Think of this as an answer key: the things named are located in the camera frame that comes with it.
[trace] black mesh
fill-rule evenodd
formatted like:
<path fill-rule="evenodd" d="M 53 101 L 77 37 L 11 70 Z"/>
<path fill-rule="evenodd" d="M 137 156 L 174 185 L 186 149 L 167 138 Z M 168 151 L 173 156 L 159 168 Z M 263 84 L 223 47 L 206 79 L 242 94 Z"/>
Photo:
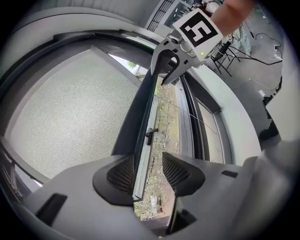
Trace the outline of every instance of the black mesh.
<path fill-rule="evenodd" d="M 182 166 L 166 156 L 163 156 L 163 172 L 173 189 L 190 175 Z"/>
<path fill-rule="evenodd" d="M 111 168 L 107 173 L 107 180 L 115 188 L 131 194 L 133 175 L 133 158 L 130 157 Z"/>

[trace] ground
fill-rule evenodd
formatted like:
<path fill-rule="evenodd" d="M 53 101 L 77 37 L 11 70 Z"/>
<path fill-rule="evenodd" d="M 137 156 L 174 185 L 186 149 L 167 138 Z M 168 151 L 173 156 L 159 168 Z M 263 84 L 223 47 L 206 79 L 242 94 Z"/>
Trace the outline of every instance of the ground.
<path fill-rule="evenodd" d="M 144 199 L 135 203 L 135 213 L 141 220 L 170 216 L 174 205 L 174 192 L 167 182 L 162 168 L 162 152 L 179 153 L 179 123 L 175 87 L 161 86 L 159 77 L 155 95 L 159 98 L 156 128 L 150 157 Z M 157 196 L 157 214 L 153 214 L 151 197 Z"/>

